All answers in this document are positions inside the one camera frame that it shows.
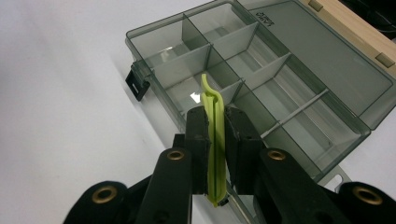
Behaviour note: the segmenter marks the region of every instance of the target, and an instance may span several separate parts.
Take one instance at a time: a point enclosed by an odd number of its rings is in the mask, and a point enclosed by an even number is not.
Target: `green plastic clip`
[[[221,94],[214,91],[207,83],[206,74],[202,74],[201,101],[204,104],[209,119],[209,164],[207,174],[207,199],[215,207],[224,199],[226,189],[225,167],[225,133],[224,133],[224,103]]]

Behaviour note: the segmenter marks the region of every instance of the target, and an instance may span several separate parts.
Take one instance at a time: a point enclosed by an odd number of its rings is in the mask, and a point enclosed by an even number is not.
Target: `brass insert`
[[[286,155],[280,151],[271,150],[268,152],[268,156],[276,161],[283,161],[286,159]]]
[[[117,189],[113,186],[104,186],[96,190],[92,195],[94,203],[108,203],[117,196]]]
[[[357,198],[364,201],[365,203],[380,205],[383,202],[381,196],[379,196],[377,193],[361,186],[356,186],[353,188],[352,192]]]
[[[183,157],[184,157],[184,153],[181,151],[175,150],[168,153],[168,159],[171,161],[178,161],[183,159]]]

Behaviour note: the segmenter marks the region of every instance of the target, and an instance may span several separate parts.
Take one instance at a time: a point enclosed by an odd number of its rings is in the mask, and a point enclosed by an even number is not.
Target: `white background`
[[[200,1],[2,0],[0,223],[61,223],[90,186],[150,175],[177,129],[149,91],[124,83],[131,29]],[[342,163],[396,198],[396,111]],[[234,223],[194,197],[194,223]]]

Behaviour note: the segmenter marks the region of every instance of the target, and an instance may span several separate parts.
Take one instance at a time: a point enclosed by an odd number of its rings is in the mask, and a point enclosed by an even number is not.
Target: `yellow-green object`
[[[218,91],[207,83],[206,74],[202,74],[201,101],[209,119],[209,164],[207,173],[207,199],[218,206],[226,194],[225,142],[224,142],[224,103]]]

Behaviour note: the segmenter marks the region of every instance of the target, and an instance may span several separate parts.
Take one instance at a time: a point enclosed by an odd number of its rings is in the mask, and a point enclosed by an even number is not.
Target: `white table surface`
[[[125,33],[207,2],[3,0],[0,3],[0,223],[62,223],[90,186],[132,186],[177,129],[124,79]],[[396,111],[342,163],[396,198]],[[193,223],[236,223],[194,197]]]

